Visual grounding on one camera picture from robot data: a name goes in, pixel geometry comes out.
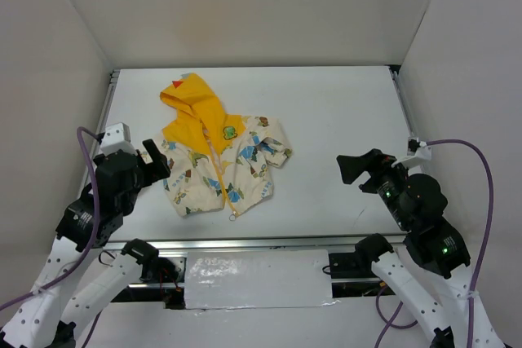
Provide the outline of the yellow dinosaur print kids jacket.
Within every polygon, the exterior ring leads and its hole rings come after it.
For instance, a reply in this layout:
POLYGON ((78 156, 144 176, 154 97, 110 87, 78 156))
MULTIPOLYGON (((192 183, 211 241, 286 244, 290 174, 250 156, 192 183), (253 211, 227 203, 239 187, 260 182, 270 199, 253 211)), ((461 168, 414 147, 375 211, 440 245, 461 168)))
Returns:
POLYGON ((170 168, 163 188, 179 216, 228 207, 238 217, 272 196, 269 170, 293 153, 277 119, 227 113, 195 73, 173 81, 160 99, 176 111, 155 142, 170 168))

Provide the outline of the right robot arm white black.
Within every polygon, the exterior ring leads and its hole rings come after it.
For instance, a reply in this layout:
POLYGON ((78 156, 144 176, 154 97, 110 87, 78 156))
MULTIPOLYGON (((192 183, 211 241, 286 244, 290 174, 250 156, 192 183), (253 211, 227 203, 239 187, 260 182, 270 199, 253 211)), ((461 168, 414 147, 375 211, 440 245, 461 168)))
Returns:
POLYGON ((372 149, 361 156, 336 158, 342 181, 378 195, 397 226, 413 262, 425 272, 432 296, 409 272, 391 243, 381 234, 365 237, 352 253, 330 255, 325 268, 337 279, 353 268, 377 276, 400 300, 432 347, 504 347, 476 290, 481 261, 473 261, 463 236, 445 219, 448 200, 440 184, 427 174, 409 170, 431 159, 431 144, 409 141, 403 158, 372 149))

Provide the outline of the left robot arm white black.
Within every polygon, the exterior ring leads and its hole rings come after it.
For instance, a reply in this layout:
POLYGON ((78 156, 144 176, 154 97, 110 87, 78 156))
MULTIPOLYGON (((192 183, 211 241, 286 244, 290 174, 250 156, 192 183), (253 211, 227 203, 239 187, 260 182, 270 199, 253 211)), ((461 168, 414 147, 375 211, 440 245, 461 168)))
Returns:
POLYGON ((129 284, 177 284, 175 264, 148 242, 133 239, 96 279, 77 289, 110 236, 133 211, 139 192, 170 176, 156 144, 148 139, 143 145, 145 155, 119 148, 90 161, 95 181, 64 211, 40 275, 1 329, 3 347, 75 347, 84 330, 94 329, 104 308, 129 284))

